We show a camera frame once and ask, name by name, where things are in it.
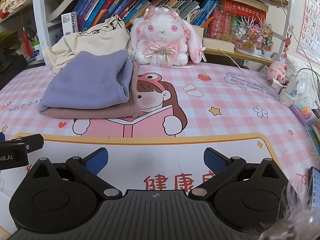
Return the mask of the cream canvas tote bag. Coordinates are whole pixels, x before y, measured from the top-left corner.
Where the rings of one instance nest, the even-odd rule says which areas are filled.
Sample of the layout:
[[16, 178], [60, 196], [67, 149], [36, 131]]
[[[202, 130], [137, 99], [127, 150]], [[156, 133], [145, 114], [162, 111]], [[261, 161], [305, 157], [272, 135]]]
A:
[[63, 36], [52, 47], [48, 47], [43, 55], [46, 64], [52, 67], [54, 73], [58, 73], [82, 51], [97, 56], [109, 55], [128, 50], [129, 42], [130, 35], [124, 21], [118, 15], [113, 15], [86, 31]]

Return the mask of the olive green garment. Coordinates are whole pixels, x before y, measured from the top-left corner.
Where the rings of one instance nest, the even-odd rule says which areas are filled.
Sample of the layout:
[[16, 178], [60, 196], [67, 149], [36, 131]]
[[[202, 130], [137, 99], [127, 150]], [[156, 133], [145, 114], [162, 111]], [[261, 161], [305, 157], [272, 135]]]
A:
[[17, 31], [1, 31], [0, 32], [0, 50], [3, 53], [12, 53], [19, 49], [21, 41]]

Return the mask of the white lotion bottle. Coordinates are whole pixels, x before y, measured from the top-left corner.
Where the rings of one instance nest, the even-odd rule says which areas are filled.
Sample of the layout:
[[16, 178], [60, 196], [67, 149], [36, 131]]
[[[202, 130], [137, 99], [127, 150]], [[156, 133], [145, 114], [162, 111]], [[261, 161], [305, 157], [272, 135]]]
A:
[[33, 48], [33, 54], [34, 54], [34, 57], [35, 57], [36, 61], [38, 61], [38, 62], [43, 61], [44, 57], [43, 57], [42, 49], [41, 49], [41, 46], [40, 46], [40, 42], [39, 41], [34, 41], [34, 42], [32, 42], [31, 45], [32, 45], [32, 48]]

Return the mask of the cream flat box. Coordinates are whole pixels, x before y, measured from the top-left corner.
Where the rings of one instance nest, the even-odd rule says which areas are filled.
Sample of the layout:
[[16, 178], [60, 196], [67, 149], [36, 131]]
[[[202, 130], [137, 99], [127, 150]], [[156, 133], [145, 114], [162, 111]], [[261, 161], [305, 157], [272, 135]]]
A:
[[228, 53], [234, 53], [234, 44], [228, 41], [217, 40], [204, 37], [202, 39], [203, 46], [207, 49], [213, 49], [218, 51], [224, 51]]

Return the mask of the white bookshelf frame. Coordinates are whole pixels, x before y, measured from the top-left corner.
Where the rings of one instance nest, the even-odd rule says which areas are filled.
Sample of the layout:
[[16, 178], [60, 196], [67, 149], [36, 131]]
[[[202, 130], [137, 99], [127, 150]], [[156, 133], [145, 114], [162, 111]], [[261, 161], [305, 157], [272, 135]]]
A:
[[37, 35], [43, 52], [44, 62], [50, 66], [48, 56], [45, 55], [47, 48], [52, 47], [62, 37], [61, 19], [57, 18], [52, 22], [48, 16], [60, 4], [60, 0], [33, 0], [33, 11]]

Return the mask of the white pink plush bunny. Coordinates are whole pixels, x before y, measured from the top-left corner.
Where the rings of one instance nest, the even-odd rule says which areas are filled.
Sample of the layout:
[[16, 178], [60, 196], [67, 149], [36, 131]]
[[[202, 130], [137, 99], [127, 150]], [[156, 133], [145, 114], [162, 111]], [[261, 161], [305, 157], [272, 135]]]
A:
[[139, 64], [184, 67], [202, 61], [204, 47], [177, 9], [149, 6], [130, 30], [133, 58]]

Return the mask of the red book box set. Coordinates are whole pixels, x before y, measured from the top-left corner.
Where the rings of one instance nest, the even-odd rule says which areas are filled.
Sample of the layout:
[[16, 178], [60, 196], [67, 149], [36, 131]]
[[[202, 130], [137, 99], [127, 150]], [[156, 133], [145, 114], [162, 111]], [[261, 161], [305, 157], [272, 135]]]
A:
[[218, 4], [212, 13], [213, 20], [208, 24], [206, 37], [234, 43], [235, 26], [239, 21], [254, 20], [260, 22], [265, 20], [268, 6], [255, 3], [255, 7], [234, 0], [217, 0]]

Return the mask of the pink checkered cartoon desk mat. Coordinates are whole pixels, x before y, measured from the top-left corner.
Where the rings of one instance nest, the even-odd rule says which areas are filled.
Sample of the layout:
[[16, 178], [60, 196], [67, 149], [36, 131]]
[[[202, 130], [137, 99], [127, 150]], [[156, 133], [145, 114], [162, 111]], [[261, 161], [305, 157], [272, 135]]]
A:
[[[142, 66], [142, 113], [116, 119], [54, 119], [38, 106], [55, 74], [18, 74], [1, 90], [6, 140], [40, 134], [29, 164], [1, 171], [1, 239], [317, 239], [308, 170], [319, 155], [262, 73], [200, 64]], [[104, 147], [98, 177], [122, 192], [100, 199], [66, 160]], [[209, 199], [189, 192], [214, 176], [211, 147], [246, 168]]]

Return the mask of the colourful bead ornament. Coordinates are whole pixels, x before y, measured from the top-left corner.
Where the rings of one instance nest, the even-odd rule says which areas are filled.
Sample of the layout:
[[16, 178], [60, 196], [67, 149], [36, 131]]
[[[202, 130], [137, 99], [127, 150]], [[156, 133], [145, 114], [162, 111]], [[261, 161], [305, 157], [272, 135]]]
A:
[[264, 55], [273, 48], [272, 25], [259, 16], [242, 17], [233, 27], [234, 43], [238, 48]]

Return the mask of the stack of spiral notebooks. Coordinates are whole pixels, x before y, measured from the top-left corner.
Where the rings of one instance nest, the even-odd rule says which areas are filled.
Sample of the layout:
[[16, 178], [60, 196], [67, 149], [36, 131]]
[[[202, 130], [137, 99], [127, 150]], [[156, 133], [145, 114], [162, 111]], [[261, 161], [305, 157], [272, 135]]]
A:
[[313, 146], [316, 149], [317, 154], [319, 155], [319, 118], [315, 113], [315, 109], [311, 109], [310, 107], [308, 107], [308, 134], [313, 143]]

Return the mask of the small pink plush pig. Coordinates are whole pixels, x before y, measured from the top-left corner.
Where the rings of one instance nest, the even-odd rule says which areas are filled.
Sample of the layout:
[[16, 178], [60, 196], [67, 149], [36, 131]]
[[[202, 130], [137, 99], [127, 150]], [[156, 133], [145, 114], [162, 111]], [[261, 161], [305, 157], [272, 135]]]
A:
[[267, 70], [266, 79], [269, 81], [275, 79], [284, 85], [286, 70], [288, 70], [288, 66], [285, 63], [274, 61]]

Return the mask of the row of colourful books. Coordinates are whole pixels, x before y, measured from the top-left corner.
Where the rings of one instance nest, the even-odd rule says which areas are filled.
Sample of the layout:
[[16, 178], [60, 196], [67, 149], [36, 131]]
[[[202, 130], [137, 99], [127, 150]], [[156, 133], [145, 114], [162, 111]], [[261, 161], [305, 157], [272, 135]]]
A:
[[76, 0], [71, 12], [76, 13], [78, 31], [88, 30], [113, 15], [118, 15], [127, 27], [131, 26], [150, 6], [175, 9], [180, 18], [204, 27], [218, 4], [216, 0]]

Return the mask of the black smartphone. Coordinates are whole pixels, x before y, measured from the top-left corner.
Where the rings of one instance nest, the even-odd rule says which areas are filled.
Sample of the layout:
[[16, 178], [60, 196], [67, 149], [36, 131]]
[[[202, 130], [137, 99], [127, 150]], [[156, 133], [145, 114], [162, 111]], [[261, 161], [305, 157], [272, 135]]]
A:
[[312, 210], [319, 210], [320, 206], [320, 172], [314, 166], [308, 170], [309, 203]]

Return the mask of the purple pen case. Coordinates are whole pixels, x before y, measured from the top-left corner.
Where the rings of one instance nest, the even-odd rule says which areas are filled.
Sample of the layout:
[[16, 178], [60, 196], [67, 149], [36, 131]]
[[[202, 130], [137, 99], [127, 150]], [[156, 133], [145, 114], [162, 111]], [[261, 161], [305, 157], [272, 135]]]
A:
[[300, 121], [300, 123], [304, 126], [307, 127], [308, 126], [308, 122], [306, 120], [306, 118], [304, 118], [304, 116], [302, 115], [302, 113], [300, 113], [299, 109], [297, 108], [297, 106], [295, 105], [291, 105], [290, 106], [291, 111], [294, 113], [294, 115], [297, 117], [297, 119]]

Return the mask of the white power adapter block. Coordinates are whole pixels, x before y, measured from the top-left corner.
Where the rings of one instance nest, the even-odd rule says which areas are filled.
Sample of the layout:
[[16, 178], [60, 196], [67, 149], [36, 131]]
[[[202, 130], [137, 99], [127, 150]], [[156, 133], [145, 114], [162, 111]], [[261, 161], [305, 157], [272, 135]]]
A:
[[306, 103], [307, 98], [307, 79], [291, 78], [289, 83], [285, 86], [279, 83], [278, 80], [272, 79], [271, 87], [279, 92], [279, 101], [286, 107], [292, 105], [298, 106]]

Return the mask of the purple and pink knit sweater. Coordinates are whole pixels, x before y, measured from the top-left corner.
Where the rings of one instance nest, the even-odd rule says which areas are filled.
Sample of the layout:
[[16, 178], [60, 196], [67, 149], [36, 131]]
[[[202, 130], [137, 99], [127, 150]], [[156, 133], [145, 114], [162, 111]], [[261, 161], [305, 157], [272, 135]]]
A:
[[39, 112], [63, 119], [138, 116], [138, 71], [125, 50], [103, 56], [82, 51], [50, 81]]

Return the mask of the alphabet wall poster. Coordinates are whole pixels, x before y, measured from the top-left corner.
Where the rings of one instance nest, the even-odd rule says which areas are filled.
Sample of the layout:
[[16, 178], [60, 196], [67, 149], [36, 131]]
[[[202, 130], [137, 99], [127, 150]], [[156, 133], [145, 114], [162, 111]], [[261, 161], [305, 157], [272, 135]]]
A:
[[301, 1], [304, 10], [297, 52], [319, 65], [319, 0]]

